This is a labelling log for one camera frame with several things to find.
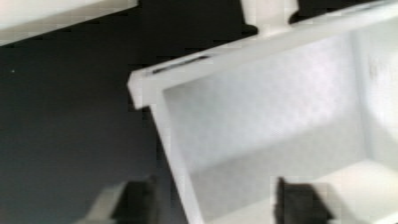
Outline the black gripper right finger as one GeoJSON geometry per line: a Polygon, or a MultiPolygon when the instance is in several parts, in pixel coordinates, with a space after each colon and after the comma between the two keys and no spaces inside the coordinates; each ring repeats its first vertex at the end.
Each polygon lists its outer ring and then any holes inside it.
{"type": "Polygon", "coordinates": [[[273,217],[275,224],[328,224],[334,219],[312,185],[284,178],[277,179],[273,217]]]}

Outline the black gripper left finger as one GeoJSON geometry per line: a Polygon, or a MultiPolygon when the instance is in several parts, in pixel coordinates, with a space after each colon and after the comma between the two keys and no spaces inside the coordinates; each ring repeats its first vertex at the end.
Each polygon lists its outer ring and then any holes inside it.
{"type": "Polygon", "coordinates": [[[83,218],[72,224],[158,224],[156,178],[106,187],[83,218]]]}

